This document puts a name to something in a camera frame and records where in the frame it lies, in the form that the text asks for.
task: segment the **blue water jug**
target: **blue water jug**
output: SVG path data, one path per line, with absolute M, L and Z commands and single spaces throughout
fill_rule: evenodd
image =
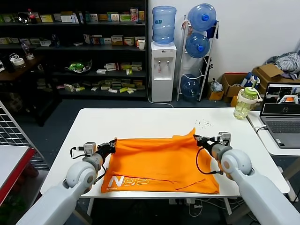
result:
M 202 34 L 192 33 L 186 40 L 186 51 L 193 58 L 204 57 L 210 50 L 210 41 Z
M 176 8 L 172 6 L 157 6 L 153 14 L 153 41 L 168 44 L 174 40 Z
M 206 31 L 215 24 L 216 17 L 217 13 L 214 7 L 203 3 L 192 8 L 188 13 L 187 19 L 195 30 Z
M 186 74 L 186 76 L 189 78 L 195 78 L 195 76 L 192 74 Z M 186 98 L 195 98 L 200 93 L 200 84 L 196 79 L 192 80 L 187 78 L 186 76 L 182 76 L 181 78 L 181 93 Z

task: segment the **laptop keyboard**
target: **laptop keyboard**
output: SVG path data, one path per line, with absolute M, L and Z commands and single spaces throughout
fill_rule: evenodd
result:
M 273 133 L 299 134 L 300 121 L 268 121 L 266 122 Z

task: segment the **blue bottle cap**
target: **blue bottle cap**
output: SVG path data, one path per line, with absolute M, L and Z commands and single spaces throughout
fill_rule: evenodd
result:
M 210 16 L 209 15 L 207 15 L 207 14 L 203 14 L 202 15 L 202 20 L 203 21 L 208 21 L 210 19 Z
M 198 51 L 203 52 L 204 47 L 202 45 L 198 45 L 197 49 L 198 49 Z

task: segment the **tape roll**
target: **tape roll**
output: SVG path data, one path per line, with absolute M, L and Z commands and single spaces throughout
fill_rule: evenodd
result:
M 16 60 L 13 61 L 13 64 L 15 66 L 20 66 L 20 65 L 23 65 L 24 63 L 25 63 L 25 61 L 22 58 L 18 58 L 18 59 L 16 59 Z

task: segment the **black shelving unit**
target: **black shelving unit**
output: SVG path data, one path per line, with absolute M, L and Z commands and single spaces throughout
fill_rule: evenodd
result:
M 60 38 L 61 46 L 41 47 L 31 45 L 35 55 L 47 57 L 49 74 L 59 85 L 63 83 L 78 83 L 82 81 L 95 82 L 97 79 L 136 79 L 142 80 L 147 88 L 149 79 L 149 47 L 148 43 L 148 0 L 52 0 L 42 2 L 38 0 L 21 1 L 16 0 L 10 3 L 0 3 L 0 14 L 26 12 L 31 8 L 40 14 L 53 14 L 60 11 L 73 11 L 97 14 L 106 12 L 130 11 L 130 8 L 138 8 L 145 12 L 145 21 L 141 22 L 41 22 L 37 24 L 22 24 L 17 22 L 0 23 L 0 37 L 12 38 L 46 38 L 51 40 L 53 33 Z M 140 50 L 135 46 L 127 45 L 87 45 L 84 42 L 83 34 L 102 35 L 110 38 L 112 35 L 123 35 L 125 37 L 146 37 L 146 47 Z M 75 42 L 83 42 L 84 45 L 74 46 Z M 22 53 L 18 44 L 0 45 L 0 52 Z M 91 71 L 85 74 L 66 72 L 64 67 L 76 60 L 93 60 Z M 106 63 L 142 62 L 142 71 L 133 71 L 132 75 L 126 75 L 125 71 L 109 71 L 105 75 L 97 74 L 97 69 L 103 69 Z M 132 94 L 110 93 L 107 90 L 91 91 L 89 87 L 80 92 L 68 92 L 58 90 L 62 98 L 137 98 L 146 100 L 147 91 L 137 90 Z

